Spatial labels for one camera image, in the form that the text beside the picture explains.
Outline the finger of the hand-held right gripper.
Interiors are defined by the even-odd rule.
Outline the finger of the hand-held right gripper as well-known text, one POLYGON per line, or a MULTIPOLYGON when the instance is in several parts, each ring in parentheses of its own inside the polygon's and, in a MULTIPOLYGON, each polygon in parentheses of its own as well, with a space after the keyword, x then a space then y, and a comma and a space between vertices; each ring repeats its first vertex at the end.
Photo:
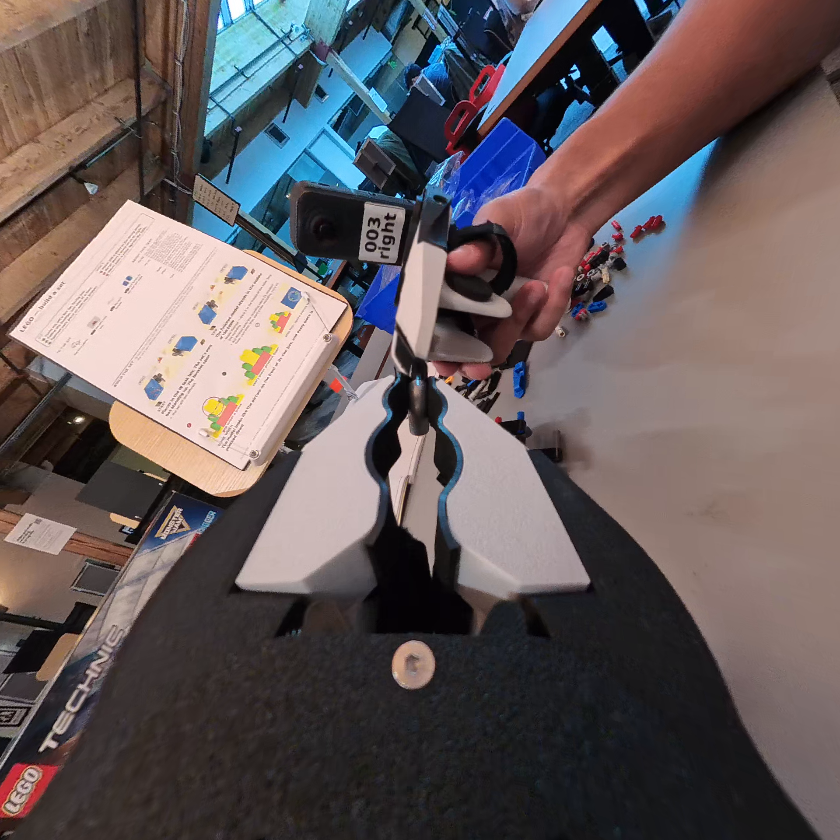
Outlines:
POLYGON ((392 358, 402 375, 417 366, 424 369, 429 361, 446 268, 445 247, 413 242, 402 269, 392 341, 392 358))

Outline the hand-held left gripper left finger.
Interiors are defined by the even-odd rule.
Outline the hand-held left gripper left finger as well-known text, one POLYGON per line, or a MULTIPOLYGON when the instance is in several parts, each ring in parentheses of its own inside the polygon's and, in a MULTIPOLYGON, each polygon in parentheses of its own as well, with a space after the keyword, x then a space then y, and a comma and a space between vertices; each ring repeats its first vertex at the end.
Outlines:
POLYGON ((236 585, 358 601, 375 587, 370 548, 393 519, 389 473, 402 449, 406 378, 365 384, 301 451, 236 585))

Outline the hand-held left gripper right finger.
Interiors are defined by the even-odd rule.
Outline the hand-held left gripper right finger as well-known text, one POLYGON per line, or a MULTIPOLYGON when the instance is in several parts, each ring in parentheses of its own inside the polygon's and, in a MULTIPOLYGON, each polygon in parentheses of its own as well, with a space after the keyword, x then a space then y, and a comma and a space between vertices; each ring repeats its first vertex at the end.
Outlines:
POLYGON ((473 632, 500 602, 583 592, 590 577, 526 446, 430 381, 423 544, 434 632, 473 632))

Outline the person's right forearm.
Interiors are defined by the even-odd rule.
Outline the person's right forearm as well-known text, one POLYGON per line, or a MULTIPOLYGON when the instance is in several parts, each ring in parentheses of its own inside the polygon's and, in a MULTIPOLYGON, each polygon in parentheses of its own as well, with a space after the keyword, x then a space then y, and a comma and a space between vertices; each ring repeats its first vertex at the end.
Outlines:
POLYGON ((528 186, 598 227, 838 46, 839 2, 687 2, 528 186))

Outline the pile of lego beams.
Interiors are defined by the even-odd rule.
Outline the pile of lego beams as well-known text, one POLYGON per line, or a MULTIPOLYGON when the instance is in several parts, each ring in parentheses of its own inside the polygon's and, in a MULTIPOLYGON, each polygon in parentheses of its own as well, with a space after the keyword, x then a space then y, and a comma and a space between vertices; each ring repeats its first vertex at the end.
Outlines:
POLYGON ((515 358, 493 369, 483 380, 469 379, 458 374, 445 377, 443 382, 456 393, 476 405, 485 414, 490 413, 502 396, 515 400, 524 399, 529 387, 529 365, 526 359, 515 358))

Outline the pile of small lego pins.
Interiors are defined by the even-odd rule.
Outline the pile of small lego pins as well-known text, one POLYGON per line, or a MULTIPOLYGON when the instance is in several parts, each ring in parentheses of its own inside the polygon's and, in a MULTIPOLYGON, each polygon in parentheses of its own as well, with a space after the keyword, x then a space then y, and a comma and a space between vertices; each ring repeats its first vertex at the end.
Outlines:
POLYGON ((608 241, 592 244, 579 263, 574 277, 567 315, 574 322, 584 322, 607 309, 615 295, 613 277, 627 269, 627 246, 662 232, 666 226, 662 214, 649 217, 627 232, 614 219, 608 241))

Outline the monster truck lego box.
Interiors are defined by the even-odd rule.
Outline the monster truck lego box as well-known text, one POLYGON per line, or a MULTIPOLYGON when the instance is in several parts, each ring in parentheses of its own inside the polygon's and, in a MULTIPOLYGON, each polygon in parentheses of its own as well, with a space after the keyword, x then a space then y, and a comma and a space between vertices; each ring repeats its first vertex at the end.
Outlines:
POLYGON ((218 506, 175 492, 153 515, 115 584, 3 755, 2 837, 13 834, 67 763, 126 636, 154 591, 222 515, 218 506))

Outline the person's right hand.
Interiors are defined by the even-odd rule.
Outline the person's right hand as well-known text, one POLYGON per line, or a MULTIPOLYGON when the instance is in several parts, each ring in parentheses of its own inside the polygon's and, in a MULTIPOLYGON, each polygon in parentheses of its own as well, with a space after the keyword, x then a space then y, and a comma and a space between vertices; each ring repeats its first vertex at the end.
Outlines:
POLYGON ((577 221, 571 205, 545 184, 526 185, 497 197, 476 214, 475 224, 493 223, 505 229, 518 255, 518 275, 528 279, 511 300, 504 320, 476 321, 480 340, 492 349, 489 363, 435 362, 440 375, 461 373, 483 380, 491 368, 507 359, 517 341, 547 339, 569 304, 574 270, 592 238, 592 230, 577 221))

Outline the blue bin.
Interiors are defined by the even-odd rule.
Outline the blue bin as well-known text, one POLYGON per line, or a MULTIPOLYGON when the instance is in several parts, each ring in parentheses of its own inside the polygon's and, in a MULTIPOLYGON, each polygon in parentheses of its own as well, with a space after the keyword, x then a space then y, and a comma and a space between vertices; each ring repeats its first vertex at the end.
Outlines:
MULTIPOLYGON (((542 147, 502 119, 468 156, 458 152, 438 164, 430 184, 450 198, 453 224, 468 227, 488 202, 525 186, 544 161, 542 147)), ((395 326, 399 276, 398 266, 379 268, 356 312, 386 333, 395 326)))

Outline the red plastic carrier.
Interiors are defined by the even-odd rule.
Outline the red plastic carrier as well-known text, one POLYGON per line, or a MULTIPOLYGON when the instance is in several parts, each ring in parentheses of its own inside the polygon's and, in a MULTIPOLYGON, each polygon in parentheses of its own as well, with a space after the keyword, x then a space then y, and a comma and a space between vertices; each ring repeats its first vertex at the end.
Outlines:
POLYGON ((483 114, 494 95, 507 66, 487 65, 482 68, 472 83, 467 99, 456 103, 444 122, 446 153, 469 154, 477 145, 477 120, 483 114))

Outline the white instruction sheet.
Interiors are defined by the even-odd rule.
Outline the white instruction sheet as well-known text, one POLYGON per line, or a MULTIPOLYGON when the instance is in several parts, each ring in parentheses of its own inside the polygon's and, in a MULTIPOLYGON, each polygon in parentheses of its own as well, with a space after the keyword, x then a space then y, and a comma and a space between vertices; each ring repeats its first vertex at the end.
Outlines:
POLYGON ((12 336, 242 470, 329 354, 288 337, 290 287, 321 291, 129 200, 12 336))

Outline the wooden office desk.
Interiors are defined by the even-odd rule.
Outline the wooden office desk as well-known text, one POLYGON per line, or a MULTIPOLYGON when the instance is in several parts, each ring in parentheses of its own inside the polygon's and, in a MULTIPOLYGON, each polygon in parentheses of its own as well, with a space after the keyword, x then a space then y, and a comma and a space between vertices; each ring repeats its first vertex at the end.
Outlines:
POLYGON ((551 60, 580 32, 601 1, 544 1, 525 24, 506 68, 478 124, 483 140, 537 79, 551 60))

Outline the white wall notice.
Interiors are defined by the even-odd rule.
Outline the white wall notice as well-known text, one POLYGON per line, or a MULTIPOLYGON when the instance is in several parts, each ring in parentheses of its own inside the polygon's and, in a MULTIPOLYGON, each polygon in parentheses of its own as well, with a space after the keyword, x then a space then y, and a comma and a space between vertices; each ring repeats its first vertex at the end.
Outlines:
POLYGON ((2 536, 6 543, 19 548, 58 555, 66 549, 77 529, 32 513, 2 513, 2 536))

